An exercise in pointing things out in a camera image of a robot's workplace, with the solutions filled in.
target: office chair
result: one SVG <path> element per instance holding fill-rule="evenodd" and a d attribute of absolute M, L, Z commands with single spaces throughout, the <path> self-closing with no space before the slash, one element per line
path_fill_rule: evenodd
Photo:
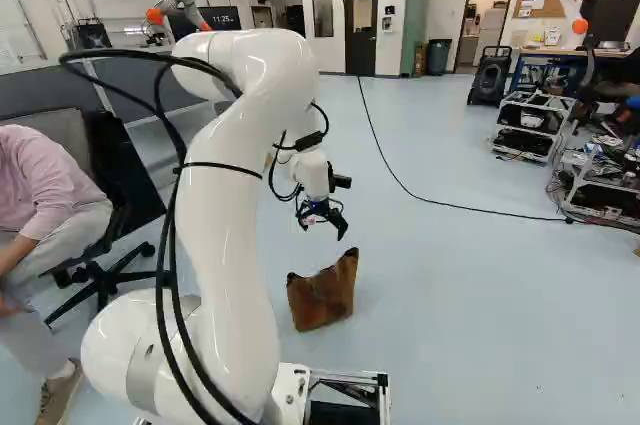
<path fill-rule="evenodd" d="M 138 255 L 154 255 L 155 247 L 148 242 L 141 243 L 107 269 L 95 261 L 109 253 L 116 240 L 166 213 L 122 121 L 106 111 L 83 115 L 77 108 L 3 121 L 34 128 L 62 145 L 113 203 L 109 225 L 100 240 L 89 246 L 82 256 L 69 258 L 40 275 L 53 275 L 61 289 L 73 283 L 91 282 L 49 315 L 45 323 L 50 326 L 93 295 L 97 295 L 100 311 L 107 306 L 109 297 L 118 293 L 119 284 L 155 278 L 155 271 L 124 272 Z M 164 276 L 164 285 L 169 285 L 168 274 Z"/>
<path fill-rule="evenodd" d="M 640 94 L 640 48 L 607 67 L 597 64 L 592 47 L 584 48 L 587 52 L 587 70 L 570 118 L 577 118 L 578 125 L 592 122 L 619 138 L 637 134 L 640 132 L 640 114 L 627 101 Z M 609 115 L 598 115 L 598 102 L 616 102 L 618 106 Z"/>

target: pink shirt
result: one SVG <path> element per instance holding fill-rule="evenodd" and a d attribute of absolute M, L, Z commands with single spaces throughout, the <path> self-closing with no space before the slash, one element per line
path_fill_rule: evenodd
<path fill-rule="evenodd" d="M 32 128 L 0 126 L 0 229 L 42 240 L 106 195 L 67 151 Z"/>

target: orange robot part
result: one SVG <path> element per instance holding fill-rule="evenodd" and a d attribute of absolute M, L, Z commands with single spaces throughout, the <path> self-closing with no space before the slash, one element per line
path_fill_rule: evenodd
<path fill-rule="evenodd" d="M 571 29 L 573 30 L 573 33 L 583 35 L 587 33 L 587 30 L 589 30 L 589 22 L 584 18 L 577 18 L 571 25 Z"/>
<path fill-rule="evenodd" d="M 159 8 L 150 8 L 147 10 L 147 20 L 154 25 L 162 25 L 164 23 L 164 13 Z"/>

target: chair base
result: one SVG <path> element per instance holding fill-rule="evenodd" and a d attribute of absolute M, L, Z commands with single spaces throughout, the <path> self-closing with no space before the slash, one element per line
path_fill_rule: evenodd
<path fill-rule="evenodd" d="M 92 280 L 90 285 L 87 285 L 73 297 L 62 304 L 51 315 L 49 315 L 44 323 L 51 325 L 53 322 L 62 317 L 65 313 L 74 309 L 84 301 L 91 298 L 93 295 L 98 295 L 98 313 L 105 308 L 109 303 L 109 297 L 118 293 L 118 285 L 127 282 L 136 282 L 138 280 L 148 280 L 156 278 L 156 272 L 129 272 L 125 273 L 123 270 L 138 256 L 151 257 L 155 254 L 155 247 L 149 242 L 144 242 L 138 245 L 136 248 L 127 253 L 124 257 L 118 260 L 109 269 L 103 270 L 100 265 L 95 261 L 89 261 L 85 263 L 85 268 L 79 268 L 73 275 L 68 276 L 65 280 L 66 285 L 70 283 L 85 283 Z M 169 272 L 164 272 L 163 286 L 168 287 L 170 284 L 171 275 Z"/>

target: sneaker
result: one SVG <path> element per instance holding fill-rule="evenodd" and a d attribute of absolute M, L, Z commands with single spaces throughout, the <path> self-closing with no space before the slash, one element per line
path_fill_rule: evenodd
<path fill-rule="evenodd" d="M 69 378 L 47 380 L 40 392 L 40 415 L 35 425 L 65 425 L 73 396 L 82 383 L 82 365 L 71 359 L 76 366 Z"/>

